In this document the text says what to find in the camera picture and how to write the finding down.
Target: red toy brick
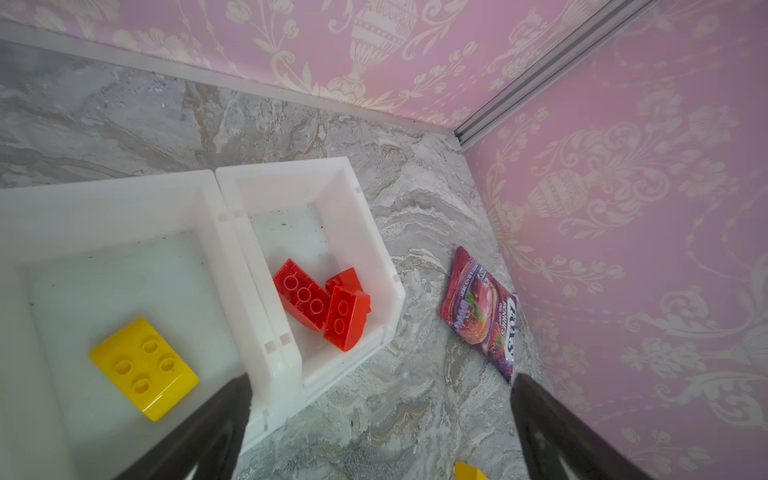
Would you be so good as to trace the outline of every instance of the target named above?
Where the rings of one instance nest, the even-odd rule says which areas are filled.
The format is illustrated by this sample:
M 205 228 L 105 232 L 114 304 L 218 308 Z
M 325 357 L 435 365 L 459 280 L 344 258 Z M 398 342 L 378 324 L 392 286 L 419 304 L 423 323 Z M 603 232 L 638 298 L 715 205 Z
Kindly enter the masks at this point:
M 360 286 L 360 280 L 357 279 L 357 273 L 355 272 L 354 268 L 350 268 L 348 270 L 344 270 L 343 272 L 339 273 L 332 279 L 328 280 L 326 282 L 326 290 L 328 290 L 328 293 L 333 293 L 333 287 L 336 285 L 338 286 L 344 286 L 348 290 L 352 290 L 353 292 L 360 291 L 362 292 L 362 287 Z
M 345 286 L 333 287 L 323 338 L 343 352 L 350 351 L 362 336 L 370 305 L 371 296 L 366 293 Z
M 319 332 L 328 319 L 328 292 L 288 259 L 273 277 L 283 308 L 306 328 Z

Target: small white bin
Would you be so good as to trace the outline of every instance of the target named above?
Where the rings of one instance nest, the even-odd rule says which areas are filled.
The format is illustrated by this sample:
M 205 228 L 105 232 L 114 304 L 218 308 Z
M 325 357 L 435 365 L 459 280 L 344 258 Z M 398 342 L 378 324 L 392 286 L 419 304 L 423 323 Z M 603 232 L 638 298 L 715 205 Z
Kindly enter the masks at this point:
M 243 371 L 245 442 L 284 422 L 283 354 L 228 217 L 210 170 L 0 191 L 0 477 L 113 478 Z M 88 357 L 140 314 L 200 377 L 156 423 Z
M 281 383 L 291 416 L 392 341 L 405 290 L 346 157 L 222 167 L 216 177 L 292 373 Z M 289 258 L 321 286 L 355 268 L 372 311 L 347 353 L 286 314 L 272 276 Z

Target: yellow lego duplo brick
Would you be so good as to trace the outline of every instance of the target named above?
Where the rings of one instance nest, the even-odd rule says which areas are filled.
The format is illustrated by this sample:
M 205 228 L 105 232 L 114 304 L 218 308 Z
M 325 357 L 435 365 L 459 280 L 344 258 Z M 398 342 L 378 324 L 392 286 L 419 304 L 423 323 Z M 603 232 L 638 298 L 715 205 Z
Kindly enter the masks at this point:
M 91 351 L 91 360 L 150 420 L 200 383 L 150 323 L 137 318 Z
M 456 462 L 455 473 L 456 480 L 488 480 L 479 468 L 470 467 L 461 462 Z

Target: yellow toy brick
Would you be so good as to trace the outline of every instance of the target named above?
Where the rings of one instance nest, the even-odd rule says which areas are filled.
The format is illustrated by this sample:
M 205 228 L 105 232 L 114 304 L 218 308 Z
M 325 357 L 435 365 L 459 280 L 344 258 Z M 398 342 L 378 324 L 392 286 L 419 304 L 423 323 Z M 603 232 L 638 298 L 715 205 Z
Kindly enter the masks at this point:
M 456 480 L 488 480 L 478 468 L 456 462 Z
M 91 351 L 91 360 L 153 422 L 200 383 L 143 318 L 100 343 Z

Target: pink wall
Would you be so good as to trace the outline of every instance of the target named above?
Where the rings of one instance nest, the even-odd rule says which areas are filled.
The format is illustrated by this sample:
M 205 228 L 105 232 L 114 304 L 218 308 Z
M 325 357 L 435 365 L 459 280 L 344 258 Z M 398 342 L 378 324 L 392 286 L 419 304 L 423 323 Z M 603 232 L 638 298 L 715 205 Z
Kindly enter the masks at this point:
M 607 0 L 0 0 L 0 18 L 456 127 Z
M 557 396 L 647 472 L 768 476 L 768 3 L 661 0 L 467 153 Z

